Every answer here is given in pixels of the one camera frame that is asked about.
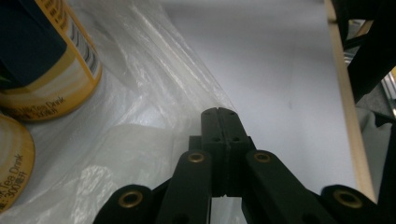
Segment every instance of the wooden edge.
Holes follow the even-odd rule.
[[[361,138],[361,130],[356,115],[355,102],[350,87],[347,66],[344,62],[343,48],[336,23],[335,12],[331,0],[324,0],[328,15],[330,37],[332,41],[332,54],[340,86],[341,100],[346,120],[349,148],[352,157],[352,165],[356,177],[357,189],[373,202],[376,202],[373,182],[367,162],[364,144]]]

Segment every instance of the plastic bag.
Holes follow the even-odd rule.
[[[35,168],[2,224],[92,223],[116,189],[153,189],[172,175],[189,136],[200,134],[201,112],[233,109],[156,1],[69,4],[98,50],[102,80],[78,110],[25,124]],[[217,206],[228,214],[214,223],[239,223],[230,217],[239,201]]]

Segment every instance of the can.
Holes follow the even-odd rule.
[[[0,213],[26,187],[35,163],[35,144],[27,129],[0,114]]]
[[[93,93],[102,65],[65,1],[1,1],[0,34],[0,107],[11,117],[57,118]]]

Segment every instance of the brass screw insert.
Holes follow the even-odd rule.
[[[333,196],[340,204],[344,206],[351,208],[361,208],[363,206],[361,199],[347,190],[338,189],[334,192]]]
[[[132,208],[143,201],[143,194],[137,190],[123,193],[119,198],[119,205],[124,208]]]
[[[271,156],[264,152],[254,154],[254,159],[259,162],[270,162]]]
[[[189,155],[189,161],[191,162],[201,162],[205,159],[202,153],[194,152]]]

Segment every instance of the table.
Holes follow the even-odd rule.
[[[330,1],[162,2],[257,148],[314,192],[342,184],[374,198]]]

